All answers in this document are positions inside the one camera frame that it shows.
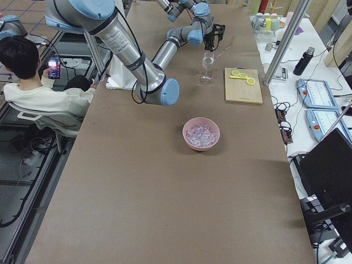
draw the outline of gray chair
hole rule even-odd
[[[58,152],[62,153],[60,136],[75,138],[82,125],[83,118],[78,118],[69,112],[46,112],[20,107],[13,102],[9,105],[19,111],[20,119],[33,121],[39,129],[51,128],[55,132]]]

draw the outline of white shirt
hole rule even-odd
[[[79,88],[70,88],[62,92],[53,91],[54,80],[42,77],[41,87],[23,91],[19,84],[11,83],[4,86],[5,99],[16,105],[37,111],[67,111],[77,117],[84,117],[95,89],[89,88],[86,92]]]

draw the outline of hand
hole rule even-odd
[[[49,78],[49,73],[51,72],[51,70],[49,69],[49,68],[47,68],[47,69],[45,69],[44,71],[43,71],[43,76],[45,77],[45,78]]]

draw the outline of wooden cutting board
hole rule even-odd
[[[248,77],[255,79],[254,85],[249,85],[243,79],[231,79],[232,70],[240,73],[247,73]],[[225,101],[240,103],[263,104],[257,70],[244,70],[235,68],[225,68]]]

